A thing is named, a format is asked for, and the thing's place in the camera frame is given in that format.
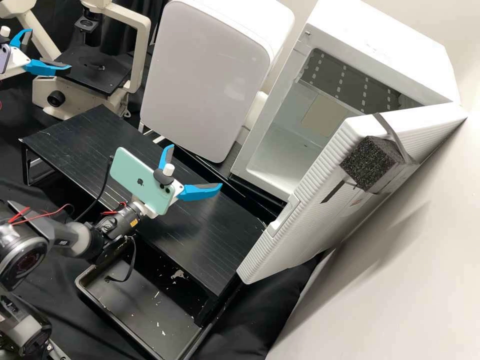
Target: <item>purple smartphone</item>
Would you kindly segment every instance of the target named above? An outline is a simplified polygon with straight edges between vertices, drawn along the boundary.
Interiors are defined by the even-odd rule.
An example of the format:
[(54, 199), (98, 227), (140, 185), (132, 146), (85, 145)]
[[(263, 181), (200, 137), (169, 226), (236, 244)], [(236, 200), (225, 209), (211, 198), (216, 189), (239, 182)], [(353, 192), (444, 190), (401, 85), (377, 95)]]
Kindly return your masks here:
[(11, 52), (12, 49), (7, 44), (0, 45), (0, 74), (7, 71)]

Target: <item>white wall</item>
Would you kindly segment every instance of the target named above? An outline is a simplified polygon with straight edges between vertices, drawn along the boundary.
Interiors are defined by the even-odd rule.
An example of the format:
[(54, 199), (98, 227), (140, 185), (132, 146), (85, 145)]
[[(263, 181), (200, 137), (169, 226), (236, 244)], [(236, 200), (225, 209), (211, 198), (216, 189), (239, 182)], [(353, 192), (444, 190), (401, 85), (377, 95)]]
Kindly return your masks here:
[(478, 359), (480, 2), (367, 2), (445, 44), (478, 111), (334, 254), (267, 360)]

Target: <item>red wire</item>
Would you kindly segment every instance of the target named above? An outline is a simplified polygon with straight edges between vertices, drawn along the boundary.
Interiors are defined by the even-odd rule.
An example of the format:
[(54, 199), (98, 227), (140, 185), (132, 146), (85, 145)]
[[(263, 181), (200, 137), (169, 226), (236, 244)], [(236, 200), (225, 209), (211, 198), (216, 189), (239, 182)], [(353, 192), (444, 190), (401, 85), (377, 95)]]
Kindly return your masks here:
[[(123, 208), (126, 208), (127, 207), (127, 202), (126, 201), (121, 201), (118, 203), (118, 205), (122, 205)], [(119, 212), (118, 211), (104, 211), (104, 212), (101, 212), (100, 215), (115, 215), (115, 214), (118, 214)]]
[(26, 208), (24, 208), (22, 211), (20, 211), (19, 213), (13, 215), (10, 220), (8, 220), (8, 223), (11, 224), (13, 223), (15, 220), (17, 220), (18, 218), (20, 218), (25, 212), (27, 212), (28, 210), (30, 210), (30, 206), (27, 206)]
[(25, 220), (22, 220), (22, 221), (17, 221), (17, 222), (14, 222), (12, 225), (23, 224), (23, 223), (29, 222), (29, 221), (31, 221), (31, 220), (35, 220), (35, 219), (44, 218), (44, 217), (47, 217), (47, 216), (52, 216), (52, 215), (58, 214), (58, 213), (61, 212), (63, 209), (65, 209), (67, 206), (73, 206), (73, 205), (68, 203), (68, 204), (63, 205), (63, 206), (62, 206), (61, 208), (59, 208), (57, 211), (47, 212), (46, 214), (37, 215), (37, 216), (31, 217), (31, 218), (28, 218), (28, 219), (25, 219)]

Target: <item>smartphone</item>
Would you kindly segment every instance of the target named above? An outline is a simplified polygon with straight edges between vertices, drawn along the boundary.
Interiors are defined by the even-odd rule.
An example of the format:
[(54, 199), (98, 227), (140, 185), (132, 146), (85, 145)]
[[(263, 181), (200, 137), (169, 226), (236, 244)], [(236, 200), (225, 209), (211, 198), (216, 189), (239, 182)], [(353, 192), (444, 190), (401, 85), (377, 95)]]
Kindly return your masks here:
[(116, 150), (110, 175), (159, 215), (165, 215), (175, 195), (172, 185), (161, 187), (154, 171), (123, 147)]
[(11, 53), (12, 49), (10, 46), (7, 44), (0, 45), (0, 74), (4, 74), (7, 71)]

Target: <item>black foam block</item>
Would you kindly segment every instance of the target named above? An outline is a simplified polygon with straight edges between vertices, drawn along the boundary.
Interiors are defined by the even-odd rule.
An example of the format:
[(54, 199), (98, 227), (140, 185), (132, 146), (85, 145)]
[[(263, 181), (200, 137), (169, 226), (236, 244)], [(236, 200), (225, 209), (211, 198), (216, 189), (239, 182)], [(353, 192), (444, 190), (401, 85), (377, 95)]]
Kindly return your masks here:
[(405, 166), (397, 144), (375, 136), (367, 136), (340, 164), (357, 186), (376, 194)]

